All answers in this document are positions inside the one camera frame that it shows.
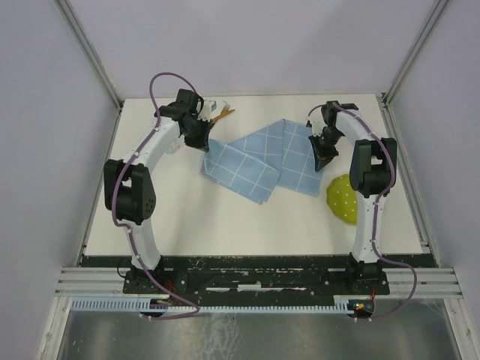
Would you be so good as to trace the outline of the blue checkered cloth napkin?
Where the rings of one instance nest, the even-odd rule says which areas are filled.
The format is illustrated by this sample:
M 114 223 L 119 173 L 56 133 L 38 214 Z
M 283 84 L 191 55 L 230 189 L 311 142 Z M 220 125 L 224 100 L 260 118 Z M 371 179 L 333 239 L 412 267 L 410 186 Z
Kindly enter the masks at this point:
M 315 170 L 311 129 L 281 119 L 230 143 L 208 141 L 201 173 L 255 203 L 276 187 L 316 197 L 323 174 Z

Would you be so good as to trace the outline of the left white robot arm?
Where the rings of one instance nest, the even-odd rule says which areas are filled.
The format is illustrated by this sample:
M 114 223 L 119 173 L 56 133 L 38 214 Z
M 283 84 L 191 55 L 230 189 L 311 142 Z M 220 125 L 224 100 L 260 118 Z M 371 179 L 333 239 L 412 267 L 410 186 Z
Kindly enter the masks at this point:
M 145 136 L 123 158 L 109 159 L 104 164 L 103 194 L 113 223 L 126 233 L 132 266 L 143 270 L 140 284 L 156 293 L 164 288 L 166 275 L 157 269 L 161 253 L 151 222 L 157 202 L 152 171 L 180 138 L 186 146 L 207 152 L 218 106 L 214 100 L 206 100 L 195 91 L 183 88 L 172 103 L 153 104 L 153 123 Z

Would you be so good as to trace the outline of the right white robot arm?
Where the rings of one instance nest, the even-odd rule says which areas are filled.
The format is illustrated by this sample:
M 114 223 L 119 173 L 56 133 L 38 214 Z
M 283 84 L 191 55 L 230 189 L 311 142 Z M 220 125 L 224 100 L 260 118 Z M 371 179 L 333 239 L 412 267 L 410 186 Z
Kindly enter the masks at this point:
M 396 182 L 397 141 L 378 137 L 354 103 L 330 100 L 315 106 L 307 114 L 307 126 L 316 172 L 339 155 L 341 137 L 353 146 L 349 183 L 356 196 L 357 224 L 343 281 L 350 292 L 362 293 L 379 283 L 383 273 L 379 236 L 386 197 Z

